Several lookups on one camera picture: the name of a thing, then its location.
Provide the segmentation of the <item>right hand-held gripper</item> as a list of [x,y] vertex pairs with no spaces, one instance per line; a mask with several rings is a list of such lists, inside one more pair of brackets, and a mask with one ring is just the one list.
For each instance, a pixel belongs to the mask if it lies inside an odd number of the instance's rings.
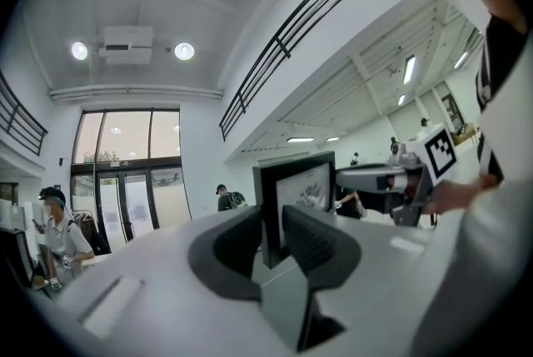
[[444,126],[432,126],[413,141],[398,145],[386,164],[349,166],[336,171],[336,184],[364,192],[384,192],[376,211],[397,226],[417,226],[436,187],[453,177],[455,145]]

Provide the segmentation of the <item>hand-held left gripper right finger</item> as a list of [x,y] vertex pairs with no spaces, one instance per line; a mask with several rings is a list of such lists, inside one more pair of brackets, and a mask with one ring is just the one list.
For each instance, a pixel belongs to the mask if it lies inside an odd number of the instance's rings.
[[416,332],[427,304],[411,275],[432,232],[302,206],[285,207],[282,224],[286,247],[306,278],[301,332]]

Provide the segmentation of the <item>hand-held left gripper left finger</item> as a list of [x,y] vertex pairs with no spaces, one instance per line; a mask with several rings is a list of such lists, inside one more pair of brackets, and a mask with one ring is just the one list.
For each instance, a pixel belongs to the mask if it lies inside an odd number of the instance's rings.
[[289,356],[262,314],[254,207],[135,239],[74,280],[60,308],[107,356]]

